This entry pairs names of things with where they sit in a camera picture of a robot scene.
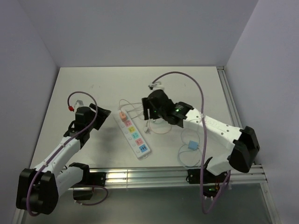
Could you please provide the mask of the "pink charger plug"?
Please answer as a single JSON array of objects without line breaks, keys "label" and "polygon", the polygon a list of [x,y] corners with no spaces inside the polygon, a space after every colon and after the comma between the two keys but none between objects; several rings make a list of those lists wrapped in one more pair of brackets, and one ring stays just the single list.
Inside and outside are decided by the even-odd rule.
[{"label": "pink charger plug", "polygon": [[119,116],[122,122],[125,122],[127,120],[125,112],[120,111]]}]

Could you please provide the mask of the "white multicolour power strip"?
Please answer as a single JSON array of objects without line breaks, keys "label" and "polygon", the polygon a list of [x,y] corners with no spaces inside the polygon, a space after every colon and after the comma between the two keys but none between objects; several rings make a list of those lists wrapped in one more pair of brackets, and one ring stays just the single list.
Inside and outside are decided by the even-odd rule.
[{"label": "white multicolour power strip", "polygon": [[120,111],[121,110],[113,113],[113,118],[116,124],[123,133],[136,158],[139,160],[147,158],[152,152],[150,147],[148,146],[137,126],[134,124],[133,120],[125,110],[123,110],[122,112],[125,112],[127,120],[125,122],[121,121],[119,116]]}]

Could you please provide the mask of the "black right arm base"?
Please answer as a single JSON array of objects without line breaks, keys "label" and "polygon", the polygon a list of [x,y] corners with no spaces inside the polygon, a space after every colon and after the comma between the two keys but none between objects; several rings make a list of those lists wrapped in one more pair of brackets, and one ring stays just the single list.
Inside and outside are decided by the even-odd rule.
[{"label": "black right arm base", "polygon": [[[204,186],[203,195],[206,197],[215,197],[220,190],[220,184],[224,181],[229,182],[230,176],[228,172],[223,172],[220,175],[213,175],[208,171],[203,172],[203,184],[213,184],[213,186]],[[189,184],[200,184],[200,168],[199,169],[188,169],[186,181]]]}]

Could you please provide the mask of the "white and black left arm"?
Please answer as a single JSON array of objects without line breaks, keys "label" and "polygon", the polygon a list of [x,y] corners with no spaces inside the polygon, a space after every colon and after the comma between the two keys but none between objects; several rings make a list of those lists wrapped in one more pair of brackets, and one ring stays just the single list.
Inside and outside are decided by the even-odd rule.
[{"label": "white and black left arm", "polygon": [[71,187],[105,187],[106,174],[92,175],[87,164],[72,163],[70,158],[83,148],[90,132],[99,130],[110,110],[90,104],[79,107],[56,149],[34,168],[25,168],[19,176],[16,207],[32,216],[50,214],[60,196]]}]

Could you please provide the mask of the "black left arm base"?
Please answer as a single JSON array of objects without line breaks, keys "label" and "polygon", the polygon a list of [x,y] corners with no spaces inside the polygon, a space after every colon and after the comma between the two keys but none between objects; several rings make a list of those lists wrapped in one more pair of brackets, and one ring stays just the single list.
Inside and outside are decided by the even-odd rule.
[{"label": "black left arm base", "polygon": [[[75,189],[72,192],[72,196],[75,203],[83,206],[94,206],[104,202],[109,195],[108,189],[105,187],[105,183],[106,172],[89,173],[86,179],[74,185]],[[103,190],[104,197],[98,202],[87,203],[87,201],[90,201],[94,196],[96,189]]]}]

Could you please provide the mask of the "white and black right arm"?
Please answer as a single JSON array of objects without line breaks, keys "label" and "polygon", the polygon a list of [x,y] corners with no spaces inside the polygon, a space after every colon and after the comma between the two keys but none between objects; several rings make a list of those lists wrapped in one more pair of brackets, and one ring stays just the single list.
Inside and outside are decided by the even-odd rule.
[{"label": "white and black right arm", "polygon": [[214,181],[225,171],[235,169],[248,173],[260,150],[255,130],[224,124],[185,102],[173,103],[163,90],[155,90],[142,98],[143,115],[146,120],[163,119],[170,125],[191,129],[207,138],[215,138],[223,147],[218,156],[208,159],[202,170],[203,179]]}]

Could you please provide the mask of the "blue charger plug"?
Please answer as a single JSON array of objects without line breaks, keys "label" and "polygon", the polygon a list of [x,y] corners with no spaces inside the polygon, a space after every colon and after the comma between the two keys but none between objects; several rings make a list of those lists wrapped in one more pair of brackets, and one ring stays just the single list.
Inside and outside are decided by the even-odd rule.
[{"label": "blue charger plug", "polygon": [[195,141],[189,141],[188,143],[188,149],[190,150],[197,150],[199,147],[199,143],[198,142],[195,142]]}]

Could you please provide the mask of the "aluminium rail frame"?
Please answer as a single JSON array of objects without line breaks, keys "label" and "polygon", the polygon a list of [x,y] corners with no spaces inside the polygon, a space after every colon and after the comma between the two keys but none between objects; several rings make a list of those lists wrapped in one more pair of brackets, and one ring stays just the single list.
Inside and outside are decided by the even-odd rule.
[{"label": "aluminium rail frame", "polygon": [[[54,86],[37,146],[34,167],[62,139],[74,114],[74,105],[95,99],[102,108],[116,112],[119,104],[132,110],[133,103],[149,95],[148,85],[160,77],[167,95],[183,101],[229,125],[237,125],[226,85],[216,67],[77,67],[61,68]],[[113,115],[78,153],[67,161],[87,164],[93,174],[106,173],[104,190],[96,188],[83,205],[73,199],[73,189],[59,198],[54,210],[37,217],[24,212],[22,224],[279,224],[263,167],[255,164],[249,173],[231,172],[231,182],[215,206],[202,213],[199,185],[186,181],[187,170],[177,160],[183,143],[203,142],[203,136],[163,122],[151,124],[154,132],[144,134],[151,149],[137,159]]]}]

